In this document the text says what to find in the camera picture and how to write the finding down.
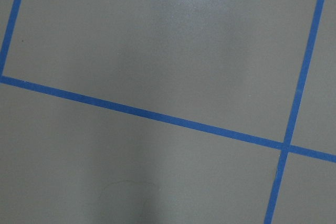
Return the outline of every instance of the floor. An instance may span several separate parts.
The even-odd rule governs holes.
[[[3,223],[334,223],[336,0],[0,0]]]

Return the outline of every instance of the gray floor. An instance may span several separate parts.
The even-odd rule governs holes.
[[[13,0],[0,0],[3,39]],[[282,142],[316,0],[22,0],[4,75]],[[292,144],[336,154],[336,0]],[[263,223],[279,150],[0,84],[4,223]],[[289,154],[272,223],[333,223]]]

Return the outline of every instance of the vertical blue line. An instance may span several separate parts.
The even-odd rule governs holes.
[[[14,0],[12,5],[11,14],[9,15],[7,28],[5,31],[4,40],[2,42],[1,51],[0,51],[0,76],[2,76],[2,73],[4,71],[6,58],[9,50],[9,46],[11,43],[14,26],[17,18],[17,14],[19,12],[21,0]]]
[[[324,3],[324,0],[317,0],[316,2],[314,16],[313,16],[313,20],[312,20],[311,27],[310,27],[310,33],[309,33],[309,38],[307,42],[306,52],[304,53],[305,57],[303,59],[303,63],[302,63],[302,67],[301,67],[301,71],[299,75],[299,80],[298,80],[292,108],[291,108],[290,115],[289,115],[287,129],[285,133],[284,145],[280,153],[277,173],[275,176],[275,180],[273,182],[273,187],[272,187],[272,191],[271,191],[269,202],[268,202],[264,224],[271,224],[272,218],[274,215],[275,206],[277,203],[277,198],[278,198],[278,194],[280,190],[281,180],[283,177],[283,173],[285,171],[289,147],[290,147],[290,143],[291,143],[294,128],[295,128],[295,123],[298,117],[303,89],[305,87],[308,69],[309,69],[309,65],[310,65],[310,61],[311,61],[311,57],[312,57],[312,53],[313,53],[313,49],[315,45],[315,40],[316,40],[318,28],[319,28],[319,22],[320,22],[320,18],[322,14],[323,3]]]

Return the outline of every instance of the blue line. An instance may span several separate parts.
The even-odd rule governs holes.
[[[9,46],[11,43],[15,22],[17,18],[17,14],[20,9],[21,0],[14,0],[12,5],[11,14],[9,15],[7,28],[5,31],[4,40],[2,42],[1,51],[0,51],[0,76],[2,75],[6,63],[6,58],[9,50]]]
[[[197,123],[197,122],[189,121],[189,120],[182,119],[182,118],[176,118],[170,115],[164,115],[164,114],[160,114],[160,113],[156,113],[156,112],[152,112],[148,110],[138,109],[135,107],[131,107],[131,106],[115,103],[115,102],[110,102],[106,100],[101,100],[101,99],[97,99],[93,97],[88,97],[86,95],[76,94],[76,93],[72,93],[72,92],[68,92],[68,91],[60,90],[60,89],[55,89],[55,88],[35,84],[32,82],[28,82],[28,81],[18,80],[18,79],[11,78],[11,77],[1,76],[0,82],[4,84],[12,85],[12,86],[20,87],[23,89],[37,91],[37,92],[44,93],[44,94],[50,94],[55,97],[61,97],[61,98],[65,98],[65,99],[69,99],[69,100],[73,100],[77,102],[82,102],[82,103],[86,103],[86,104],[90,104],[90,105],[94,105],[94,106],[98,106],[98,107],[102,107],[102,108],[106,108],[110,110],[123,112],[126,114],[137,115],[143,118],[148,118],[148,119],[153,119],[153,120],[160,121],[160,122],[174,124],[174,125],[186,127],[186,128],[197,130],[197,131],[211,133],[211,134],[218,135],[218,136],[229,137],[229,138],[233,138],[236,140],[253,143],[253,144],[257,144],[257,145],[261,145],[265,147],[270,147],[270,148],[274,148],[278,150],[280,150],[283,145],[283,143],[269,140],[266,138],[261,138],[257,136],[244,134],[244,133],[230,131],[230,130],[226,130],[223,128],[219,128],[219,127],[215,127],[215,126],[211,126],[211,125],[207,125],[203,123]]]
[[[289,147],[289,152],[336,163],[336,155],[325,153],[325,152],[318,152],[318,151],[302,148],[302,147],[295,146],[295,145],[291,145]]]
[[[313,16],[313,20],[312,20],[311,27],[310,27],[310,33],[309,33],[309,38],[307,42],[306,52],[304,53],[305,57],[303,59],[303,63],[302,63],[302,67],[301,67],[301,71],[299,75],[299,80],[298,80],[298,84],[297,84],[297,88],[296,88],[296,92],[295,92],[295,96],[294,96],[294,100],[293,100],[293,104],[292,104],[292,108],[291,108],[291,112],[290,112],[290,116],[289,116],[289,120],[287,124],[287,129],[285,133],[284,145],[280,153],[277,173],[276,173],[276,176],[273,182],[272,191],[271,191],[269,202],[268,202],[264,224],[271,224],[272,218],[274,215],[277,198],[278,198],[278,194],[280,191],[281,180],[283,177],[283,173],[285,171],[288,152],[290,149],[290,143],[291,143],[294,128],[295,128],[295,123],[298,117],[303,89],[305,87],[306,78],[308,75],[308,69],[309,69],[309,65],[310,65],[310,61],[311,61],[311,57],[312,57],[312,53],[313,53],[313,49],[315,45],[315,40],[316,40],[318,28],[319,28],[319,22],[320,22],[320,18],[322,14],[323,4],[324,4],[324,0],[317,0],[316,2],[314,16]]]

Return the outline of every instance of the concrete floor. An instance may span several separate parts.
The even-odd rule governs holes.
[[[3,223],[334,223],[336,0],[278,164],[316,3],[22,0],[0,55]]]

